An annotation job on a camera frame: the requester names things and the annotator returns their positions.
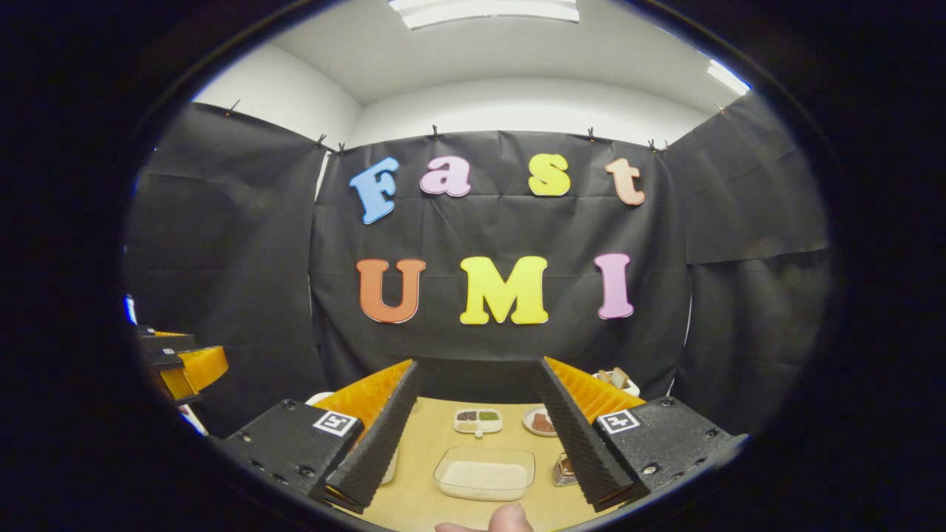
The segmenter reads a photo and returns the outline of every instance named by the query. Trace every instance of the black backdrop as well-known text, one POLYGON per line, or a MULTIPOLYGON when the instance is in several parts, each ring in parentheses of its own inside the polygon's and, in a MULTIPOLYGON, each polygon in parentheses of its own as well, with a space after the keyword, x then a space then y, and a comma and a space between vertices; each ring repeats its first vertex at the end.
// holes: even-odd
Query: black backdrop
POLYGON ((538 402, 527 384, 528 365, 509 362, 543 355, 589 371, 618 365, 645 396, 665 393, 683 346, 690 290, 674 184, 659 154, 559 133, 417 137, 331 157, 316 201, 310 276, 334 385, 415 357, 428 361, 427 395, 489 402, 538 402), (568 161, 571 187, 564 196, 536 197, 529 189, 529 161, 537 153, 562 154, 568 161), (420 189, 428 161, 444 155, 470 163, 467 195, 431 196, 420 189), (348 181, 388 156, 400 162, 395 208, 365 225, 359 195, 348 181), (646 194, 641 205, 623 203, 604 171, 619 157, 640 169, 643 177, 635 185, 646 194), (604 253, 630 256, 630 317, 598 316, 602 277, 593 260, 604 253), (514 325, 490 317, 483 326, 462 324, 467 280, 460 262, 478 256, 490 257, 503 278, 520 257, 544 257, 542 297, 549 321, 514 325), (363 258, 391 265, 383 289, 392 305, 401 298, 394 264, 402 258, 427 263, 419 309, 410 321, 378 323, 361 311, 355 264, 363 258))
POLYGON ((323 158, 299 134, 190 104, 138 178, 125 261, 138 323, 224 346, 230 369, 193 406, 211 434, 325 387, 307 279, 323 158))
POLYGON ((812 356, 837 288, 817 182, 753 92, 679 138, 665 160, 692 280, 673 393, 728 431, 754 434, 812 356))
POLYGON ((282 397, 338 389, 405 358, 424 360, 424 394, 537 401, 541 356, 587 371, 626 370, 645 399, 672 390, 734 433, 758 431, 808 359, 832 283, 825 214, 804 155, 749 95, 668 151, 561 133, 455 133, 332 154, 295 133, 192 104, 142 172, 128 279, 139 321, 224 344, 230 372, 197 407, 229 434, 282 397), (570 190, 535 197, 530 158, 560 153, 570 190), (463 197, 423 192, 431 159, 471 164, 463 197), (361 221, 349 180, 392 156, 394 211, 361 221), (625 157, 646 194, 617 196, 604 165, 625 157), (634 314, 603 320, 593 259, 624 253, 634 314), (520 257, 548 261, 539 325, 463 325, 466 257, 503 277, 520 257), (402 324, 359 305, 365 258, 420 258, 419 309, 402 324))

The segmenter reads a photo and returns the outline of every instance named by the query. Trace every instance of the table surface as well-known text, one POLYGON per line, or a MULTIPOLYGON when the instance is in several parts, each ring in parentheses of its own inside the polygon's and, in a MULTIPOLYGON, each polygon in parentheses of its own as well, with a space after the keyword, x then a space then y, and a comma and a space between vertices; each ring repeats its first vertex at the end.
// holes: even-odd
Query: table surface
POLYGON ((518 503, 536 532, 583 523, 601 513, 585 502, 577 484, 557 487, 552 467, 563 452, 557 437, 532 434, 522 416, 535 404, 482 404, 418 398, 401 436, 394 479, 377 489, 361 519, 403 532, 432 532, 435 524, 450 522, 485 530, 493 511, 508 502, 470 501, 445 495, 433 479, 448 449, 474 447, 516 449, 535 456, 535 480, 518 503), (462 408, 494 408, 502 415, 502 430, 477 438, 453 430, 453 417, 462 408))

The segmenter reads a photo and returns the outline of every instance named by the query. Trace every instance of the white ceiling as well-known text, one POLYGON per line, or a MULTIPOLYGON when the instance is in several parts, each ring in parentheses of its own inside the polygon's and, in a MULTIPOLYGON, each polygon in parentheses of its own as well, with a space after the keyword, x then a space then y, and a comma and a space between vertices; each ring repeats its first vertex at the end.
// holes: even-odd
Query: white ceiling
POLYGON ((458 81, 542 77, 608 83, 707 114, 737 95, 710 60, 612 0, 578 0, 578 24, 523 17, 411 31, 387 0, 348 0, 275 40, 360 104, 458 81))

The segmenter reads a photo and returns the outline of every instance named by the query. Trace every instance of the clear plastic container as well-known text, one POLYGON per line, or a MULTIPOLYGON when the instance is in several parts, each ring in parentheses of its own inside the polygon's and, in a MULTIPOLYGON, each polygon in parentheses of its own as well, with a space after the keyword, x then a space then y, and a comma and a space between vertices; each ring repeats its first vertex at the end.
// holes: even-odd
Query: clear plastic container
POLYGON ((514 501, 535 480, 535 456, 528 451, 454 447, 440 459, 433 478, 451 497, 514 501))

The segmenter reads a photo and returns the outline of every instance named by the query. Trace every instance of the white wall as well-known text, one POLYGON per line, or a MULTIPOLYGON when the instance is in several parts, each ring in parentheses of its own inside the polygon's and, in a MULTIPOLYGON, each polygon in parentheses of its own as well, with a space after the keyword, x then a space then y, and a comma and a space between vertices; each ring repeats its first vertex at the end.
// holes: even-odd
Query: white wall
POLYGON ((647 145, 673 143, 709 118, 668 99, 614 85, 543 78, 431 87, 365 106, 349 147, 409 136, 471 131, 587 134, 647 145))
POLYGON ((193 99, 255 116, 329 146, 349 142, 361 106, 334 81, 286 50, 265 44, 217 76, 193 99))

